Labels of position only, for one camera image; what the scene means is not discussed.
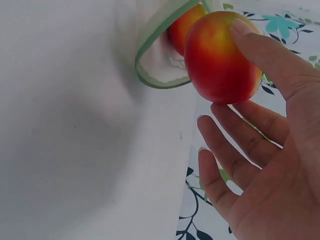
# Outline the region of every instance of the green trim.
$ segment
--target green trim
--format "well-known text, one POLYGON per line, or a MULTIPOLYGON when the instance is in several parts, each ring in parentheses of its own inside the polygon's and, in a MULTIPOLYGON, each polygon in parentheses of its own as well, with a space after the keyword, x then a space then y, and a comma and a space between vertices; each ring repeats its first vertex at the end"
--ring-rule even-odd
POLYGON ((176 88, 191 82, 188 77, 176 79, 167 83, 157 81, 155 78, 151 78, 149 74, 144 70, 144 68, 140 64, 140 59, 146 53, 146 51, 152 46, 152 44, 157 40, 157 38, 160 37, 161 34, 164 33, 168 29, 168 27, 175 22, 176 19, 181 17, 185 12, 187 12, 189 9, 196 6, 198 3, 199 3, 198 0, 190 0, 189 2, 181 6, 179 9, 177 9, 153 31, 153 33, 146 39, 146 41, 138 50, 134 60, 134 68, 138 75, 138 78, 145 85, 152 88, 156 88, 156 89, 171 89, 171 88, 176 88), (146 77, 149 77, 151 82, 147 81, 147 79, 144 78, 144 75, 146 77))
POLYGON ((204 6, 206 12, 207 12, 208 14, 211 13, 211 10, 210 10, 210 7, 208 6, 207 1, 206 1, 206 0, 202 0, 201 3, 202 3, 202 5, 204 6))
POLYGON ((191 82, 189 77, 187 76, 169 82, 158 81, 147 73, 140 62, 138 62, 136 65, 136 74, 141 82, 143 82, 146 86, 154 89, 173 89, 189 84, 191 82))

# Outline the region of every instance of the knuckle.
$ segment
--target knuckle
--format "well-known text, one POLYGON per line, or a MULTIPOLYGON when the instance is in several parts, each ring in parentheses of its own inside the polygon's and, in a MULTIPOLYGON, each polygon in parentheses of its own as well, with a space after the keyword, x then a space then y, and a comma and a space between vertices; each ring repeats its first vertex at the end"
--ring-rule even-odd
POLYGON ((262 140, 263 140, 262 136, 255 136, 249 140, 246 148, 246 154, 248 155, 248 157, 252 158, 255 149, 257 148, 257 146, 260 144, 262 140))
POLYGON ((271 130, 273 129, 274 125, 276 124, 276 122, 278 121, 280 116, 278 115, 273 115, 273 116, 270 116, 266 123, 265 123, 265 132, 266 133, 269 133, 271 132, 271 130))
POLYGON ((225 188, 225 189, 222 189, 215 197, 215 203, 216 204, 219 204, 221 201, 224 200, 224 197, 227 196, 228 194, 230 193, 230 190, 225 188))
POLYGON ((232 176, 232 178, 235 177, 235 175, 237 174, 237 171, 246 164, 246 160, 244 160, 243 158, 236 158, 233 163, 230 166, 230 174, 232 176))

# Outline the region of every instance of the red and yellow apple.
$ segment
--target red and yellow apple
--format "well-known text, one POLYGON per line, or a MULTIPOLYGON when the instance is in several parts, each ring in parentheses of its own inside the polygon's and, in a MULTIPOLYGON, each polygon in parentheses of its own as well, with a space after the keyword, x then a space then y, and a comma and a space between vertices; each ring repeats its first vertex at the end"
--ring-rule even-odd
POLYGON ((206 9, 202 4, 197 4, 182 16, 180 16, 169 28, 168 36, 173 48, 184 56, 185 42, 190 28, 193 24, 206 15, 206 9))
POLYGON ((257 27, 231 11, 216 11, 199 19, 189 30, 184 61, 194 87, 205 99, 217 104, 236 104, 258 90, 262 72, 236 47, 230 32, 234 19, 257 27))

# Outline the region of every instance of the teal flower print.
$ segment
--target teal flower print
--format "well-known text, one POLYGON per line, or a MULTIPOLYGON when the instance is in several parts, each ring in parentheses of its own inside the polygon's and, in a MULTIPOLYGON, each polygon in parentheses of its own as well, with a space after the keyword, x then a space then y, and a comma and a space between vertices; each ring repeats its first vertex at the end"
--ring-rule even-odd
POLYGON ((269 20, 269 23, 265 27, 266 31, 273 33, 279 30, 283 39, 288 39, 290 37, 289 28, 296 29, 299 27, 299 25, 295 22, 290 21, 282 16, 263 15, 262 17, 266 20, 269 20))

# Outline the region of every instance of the palm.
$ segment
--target palm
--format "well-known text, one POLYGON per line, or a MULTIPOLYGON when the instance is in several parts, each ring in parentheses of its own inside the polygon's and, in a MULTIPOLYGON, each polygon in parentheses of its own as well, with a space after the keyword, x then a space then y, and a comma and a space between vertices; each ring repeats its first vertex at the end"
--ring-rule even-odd
POLYGON ((243 189, 241 196, 229 191, 215 175, 218 167, 212 161, 214 156, 201 151, 199 170, 210 200, 239 240, 307 239, 304 223, 319 222, 320 216, 315 213, 320 202, 309 185, 287 119, 252 102, 240 104, 236 109, 283 149, 269 142, 227 106, 214 104, 212 112, 222 127, 262 169, 241 156, 210 117, 201 117, 198 126, 207 145, 243 189))

